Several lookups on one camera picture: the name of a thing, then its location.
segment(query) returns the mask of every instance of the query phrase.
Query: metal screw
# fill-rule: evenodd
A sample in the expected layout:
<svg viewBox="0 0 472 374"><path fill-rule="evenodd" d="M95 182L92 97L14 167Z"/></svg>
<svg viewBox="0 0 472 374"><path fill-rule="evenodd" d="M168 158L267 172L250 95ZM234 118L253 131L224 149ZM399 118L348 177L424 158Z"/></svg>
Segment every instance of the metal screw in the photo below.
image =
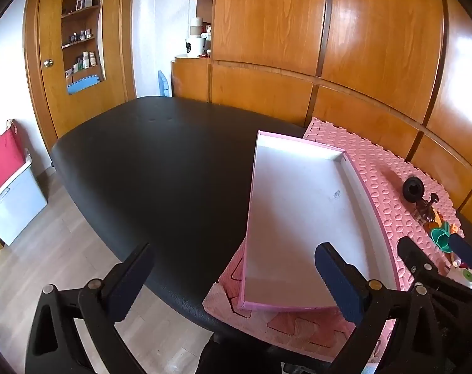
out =
<svg viewBox="0 0 472 374"><path fill-rule="evenodd" d="M87 284L87 287L89 287L91 290L97 290L99 287L101 287L101 280L98 278L90 280Z"/></svg>
<svg viewBox="0 0 472 374"><path fill-rule="evenodd" d="M371 280L369 282L369 288L372 290L378 291L382 289L382 284L378 280Z"/></svg>
<svg viewBox="0 0 472 374"><path fill-rule="evenodd" d="M425 295L426 294L426 288L422 285L416 286L416 292L420 295Z"/></svg>
<svg viewBox="0 0 472 374"><path fill-rule="evenodd" d="M50 294L52 290L54 289L52 284L47 284L44 288L42 288L42 292L44 294Z"/></svg>

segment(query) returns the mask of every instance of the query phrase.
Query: plastic storage bin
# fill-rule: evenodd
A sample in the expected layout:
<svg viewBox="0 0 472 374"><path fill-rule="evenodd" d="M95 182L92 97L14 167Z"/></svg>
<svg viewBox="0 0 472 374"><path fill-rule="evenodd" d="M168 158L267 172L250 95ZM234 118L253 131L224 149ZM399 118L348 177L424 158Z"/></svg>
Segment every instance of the plastic storage bin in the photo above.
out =
<svg viewBox="0 0 472 374"><path fill-rule="evenodd" d="M31 157L0 188L0 239L10 245L47 205L31 172Z"/></svg>

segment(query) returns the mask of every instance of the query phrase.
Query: mirror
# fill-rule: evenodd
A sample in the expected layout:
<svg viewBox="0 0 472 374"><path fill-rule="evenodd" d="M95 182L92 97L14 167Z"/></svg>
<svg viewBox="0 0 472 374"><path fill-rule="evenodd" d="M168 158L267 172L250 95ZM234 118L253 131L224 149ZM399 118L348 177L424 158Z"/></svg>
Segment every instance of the mirror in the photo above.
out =
<svg viewBox="0 0 472 374"><path fill-rule="evenodd" d="M61 48L68 94L105 80L102 0L62 0Z"/></svg>

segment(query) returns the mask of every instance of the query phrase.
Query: door frame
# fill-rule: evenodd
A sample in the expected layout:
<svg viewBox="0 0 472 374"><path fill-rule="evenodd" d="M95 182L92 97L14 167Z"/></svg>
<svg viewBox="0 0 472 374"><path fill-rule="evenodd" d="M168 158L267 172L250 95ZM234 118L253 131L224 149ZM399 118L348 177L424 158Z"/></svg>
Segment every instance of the door frame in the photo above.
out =
<svg viewBox="0 0 472 374"><path fill-rule="evenodd" d="M57 141L49 104L42 78L42 63L38 48L38 6L40 0L26 0L23 16L23 51L25 54L26 78L31 104L41 131L42 139L50 152ZM136 98L132 63L132 0L120 0L120 65L125 101Z"/></svg>

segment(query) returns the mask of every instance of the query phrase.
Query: picture frame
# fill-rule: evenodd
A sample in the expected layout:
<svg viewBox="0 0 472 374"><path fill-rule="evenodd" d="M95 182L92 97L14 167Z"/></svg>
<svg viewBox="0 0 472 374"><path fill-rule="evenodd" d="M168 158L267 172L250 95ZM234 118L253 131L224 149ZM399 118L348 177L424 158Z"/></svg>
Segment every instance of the picture frame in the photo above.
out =
<svg viewBox="0 0 472 374"><path fill-rule="evenodd" d="M77 0L76 10L81 10L83 8L83 0Z"/></svg>

